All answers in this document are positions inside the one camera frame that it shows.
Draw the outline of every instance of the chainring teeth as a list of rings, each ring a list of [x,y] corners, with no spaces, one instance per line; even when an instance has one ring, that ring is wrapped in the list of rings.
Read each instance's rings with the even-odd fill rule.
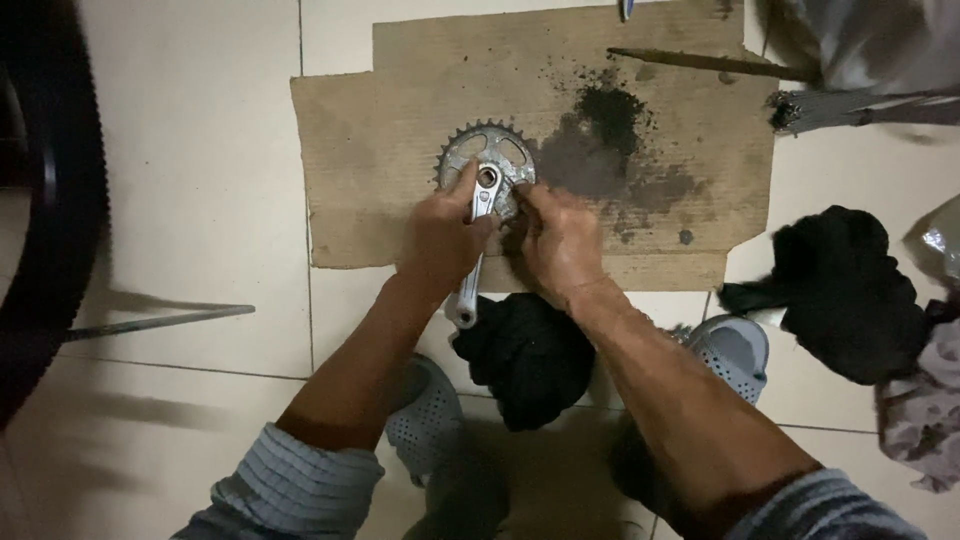
[[[482,135],[486,142],[484,148],[475,156],[480,159],[481,164],[490,164],[498,168],[503,174],[504,184],[508,185],[508,188],[501,188],[497,192],[493,209],[503,220],[509,221],[519,213],[519,206],[513,195],[513,185],[532,184],[537,181],[533,155],[530,153],[526,141],[523,140],[523,131],[515,132],[514,124],[504,125],[503,120],[493,122],[492,118],[488,118],[484,122],[478,118],[476,124],[467,123],[464,129],[457,128],[455,135],[447,139],[447,144],[441,145],[441,152],[437,156],[438,164],[434,167],[434,170],[437,171],[435,181],[440,187],[447,187],[449,182],[446,181],[449,181],[450,176],[452,176],[448,176],[447,171],[451,168],[459,171],[467,163],[467,158],[457,152],[460,145],[479,135]],[[524,158],[522,165],[514,165],[500,152],[499,146],[504,141],[509,141],[519,150]]]

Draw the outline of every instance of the tile floor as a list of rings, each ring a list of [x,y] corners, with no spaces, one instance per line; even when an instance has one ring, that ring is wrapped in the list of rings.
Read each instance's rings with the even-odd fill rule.
[[[370,69],[373,22],[609,3],[373,0],[358,9],[342,0],[82,0],[113,216],[110,249],[81,322],[163,313],[184,302],[249,303],[257,313],[64,347],[0,445],[0,537],[167,537],[204,505],[209,484],[231,471],[390,275],[389,268],[308,269],[290,77]],[[748,46],[757,50],[761,37],[748,22]],[[958,133],[929,132],[926,145],[882,126],[779,139],[768,230],[840,204],[873,212],[891,238],[901,238],[960,191],[953,179]],[[19,250],[24,208],[22,193],[0,191],[0,292]],[[893,251],[922,301],[943,295],[899,245]],[[758,276],[771,263],[764,234],[733,250],[727,278]],[[632,299],[662,326],[696,324],[718,311],[707,292]],[[911,488],[917,475],[876,448],[872,391],[834,376],[788,334],[768,330],[773,353],[761,410],[931,538],[955,536],[960,495]],[[609,485],[603,449],[622,404],[605,376],[595,378],[584,406],[544,430],[510,435],[447,345],[451,332],[435,318],[419,350],[465,395],[485,444],[509,457],[512,485],[531,492],[518,497],[511,518],[518,530],[556,537],[524,521],[547,513],[564,536],[673,537]],[[419,518],[422,492],[389,447],[381,444],[377,454],[387,476],[359,537],[397,538]]]

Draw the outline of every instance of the black cloth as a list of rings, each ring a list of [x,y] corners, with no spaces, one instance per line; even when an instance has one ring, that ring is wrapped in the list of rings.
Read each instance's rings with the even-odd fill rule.
[[[833,206],[774,233],[774,269],[724,283],[720,305],[742,315],[786,307],[781,326],[830,370],[858,384],[905,377],[928,336],[917,291],[887,255],[869,212]]]
[[[510,431],[535,430],[587,391],[596,351],[562,311],[540,296],[477,299],[477,323],[453,339],[470,378],[487,386]]]

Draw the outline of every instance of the black tire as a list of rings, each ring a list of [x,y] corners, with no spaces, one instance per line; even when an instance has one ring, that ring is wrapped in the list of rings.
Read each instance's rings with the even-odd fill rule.
[[[23,252],[0,306],[0,430],[50,366],[84,296],[107,222],[103,136],[70,1],[0,0],[0,66],[25,128],[32,190]]]

